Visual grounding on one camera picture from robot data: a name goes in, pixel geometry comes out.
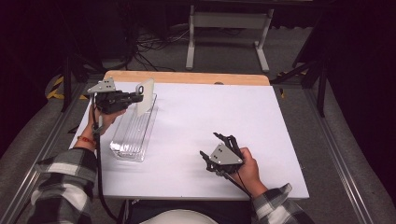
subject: hand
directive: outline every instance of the hand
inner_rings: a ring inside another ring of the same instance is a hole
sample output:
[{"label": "hand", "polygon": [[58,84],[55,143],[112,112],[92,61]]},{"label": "hand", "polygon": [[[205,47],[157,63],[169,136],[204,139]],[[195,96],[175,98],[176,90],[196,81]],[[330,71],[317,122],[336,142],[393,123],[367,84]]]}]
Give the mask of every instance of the hand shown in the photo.
[{"label": "hand", "polygon": [[[114,121],[116,120],[116,118],[120,115],[123,115],[126,112],[126,110],[121,110],[119,112],[113,113],[113,114],[102,114],[98,109],[95,109],[95,119],[96,122],[99,121],[99,117],[102,116],[102,130],[100,132],[100,134],[104,134],[106,132],[106,130],[108,129],[108,127],[110,127],[110,125],[112,123],[114,123]],[[92,107],[90,106],[90,112],[89,112],[89,118],[88,118],[88,124],[85,127],[84,131],[82,131],[81,136],[84,136],[92,141],[94,141],[94,137],[93,137],[93,117],[92,117]],[[95,151],[96,149],[96,145],[91,143],[91,142],[86,142],[86,141],[77,141],[74,145],[74,147],[84,147],[87,148],[91,151]]]},{"label": "hand", "polygon": [[[105,114],[105,113],[101,113],[99,111],[99,109],[95,109],[95,120],[96,122],[99,122],[99,118],[102,117],[102,129],[100,134],[103,135],[106,130],[108,129],[108,127],[110,127],[111,124],[114,123],[114,121],[116,121],[116,118],[120,115],[123,115],[126,112],[126,109],[112,113],[112,114]],[[90,113],[89,113],[89,118],[88,118],[88,124],[87,124],[87,128],[92,127],[93,125],[93,117],[92,117],[92,107],[90,106]]]},{"label": "hand", "polygon": [[251,156],[247,147],[241,148],[244,164],[239,168],[238,174],[232,174],[233,180],[242,188],[246,188],[253,199],[262,195],[268,190],[260,181],[259,166],[256,160]]}]

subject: plastic clamshell packaging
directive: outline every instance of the plastic clamshell packaging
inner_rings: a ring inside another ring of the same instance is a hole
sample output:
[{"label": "plastic clamshell packaging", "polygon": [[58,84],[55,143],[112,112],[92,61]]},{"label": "plastic clamshell packaging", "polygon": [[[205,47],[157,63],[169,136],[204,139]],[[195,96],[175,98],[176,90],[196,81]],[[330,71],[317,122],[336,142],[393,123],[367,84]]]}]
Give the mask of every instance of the plastic clamshell packaging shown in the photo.
[{"label": "plastic clamshell packaging", "polygon": [[120,119],[114,133],[110,149],[118,160],[143,161],[149,145],[149,138],[157,116],[155,105],[157,95],[153,94],[152,107],[143,115],[137,116],[136,106],[130,106]]}]

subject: black and white checkered sleeve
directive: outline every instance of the black and white checkered sleeve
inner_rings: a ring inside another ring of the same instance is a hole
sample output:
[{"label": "black and white checkered sleeve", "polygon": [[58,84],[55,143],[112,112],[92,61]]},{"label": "black and white checkered sleeve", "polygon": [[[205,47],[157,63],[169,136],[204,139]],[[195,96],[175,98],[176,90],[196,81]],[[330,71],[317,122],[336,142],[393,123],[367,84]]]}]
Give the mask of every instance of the black and white checkered sleeve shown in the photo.
[{"label": "black and white checkered sleeve", "polygon": [[28,223],[91,223],[96,157],[74,148],[35,165],[44,180],[31,197]]},{"label": "black and white checkered sleeve", "polygon": [[314,221],[295,202],[288,200],[291,185],[269,189],[253,201],[261,224],[312,224]]}]

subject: left hand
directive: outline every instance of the left hand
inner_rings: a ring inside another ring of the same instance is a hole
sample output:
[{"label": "left hand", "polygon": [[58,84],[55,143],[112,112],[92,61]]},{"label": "left hand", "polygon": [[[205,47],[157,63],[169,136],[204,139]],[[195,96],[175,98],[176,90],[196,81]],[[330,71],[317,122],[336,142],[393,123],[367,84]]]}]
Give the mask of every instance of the left hand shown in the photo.
[{"label": "left hand", "polygon": [[[95,109],[94,115],[95,115],[96,122],[99,121],[99,117],[100,116],[102,116],[102,120],[103,120],[102,130],[101,130],[100,134],[103,135],[106,132],[106,130],[108,129],[108,127],[110,127],[110,125],[112,123],[114,123],[116,118],[118,116],[120,116],[120,115],[123,115],[125,112],[126,112],[126,110],[124,109],[124,110],[121,110],[119,112],[107,115],[107,114],[101,113],[98,109]],[[88,124],[85,127],[84,131],[82,131],[80,136],[84,136],[84,137],[94,141],[94,137],[93,137],[93,117],[92,117],[92,107],[91,106],[90,106],[90,112],[89,112],[88,116],[89,116]],[[85,141],[77,141],[75,143],[74,147],[84,147],[84,148],[87,148],[88,150],[91,150],[91,151],[95,151],[95,149],[96,149],[96,145],[95,144],[92,144],[90,142],[85,142]]]}]

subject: metal stand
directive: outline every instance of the metal stand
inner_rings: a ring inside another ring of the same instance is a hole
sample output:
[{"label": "metal stand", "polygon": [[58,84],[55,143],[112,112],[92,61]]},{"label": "metal stand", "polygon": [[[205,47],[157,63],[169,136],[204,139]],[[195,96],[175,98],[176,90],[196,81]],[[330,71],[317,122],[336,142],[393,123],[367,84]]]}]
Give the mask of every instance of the metal stand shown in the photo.
[{"label": "metal stand", "polygon": [[245,28],[261,29],[262,36],[259,41],[254,43],[259,57],[260,65],[264,73],[269,72],[269,66],[265,59],[262,47],[265,37],[270,27],[274,10],[269,9],[267,14],[243,14],[243,13],[218,13],[218,12],[195,12],[195,7],[191,6],[190,10],[190,43],[187,52],[186,69],[193,68],[195,39],[195,27],[221,27],[221,28]]},{"label": "metal stand", "polygon": [[326,91],[326,80],[327,80],[327,63],[326,62],[309,62],[305,63],[301,66],[294,68],[288,73],[280,73],[281,76],[270,80],[270,84],[280,84],[283,81],[288,80],[291,77],[294,77],[303,71],[308,70],[305,77],[301,81],[301,85],[303,89],[310,89],[315,84],[316,80],[319,78],[318,85],[318,99],[317,99],[317,108],[319,114],[324,118],[324,96]]}]

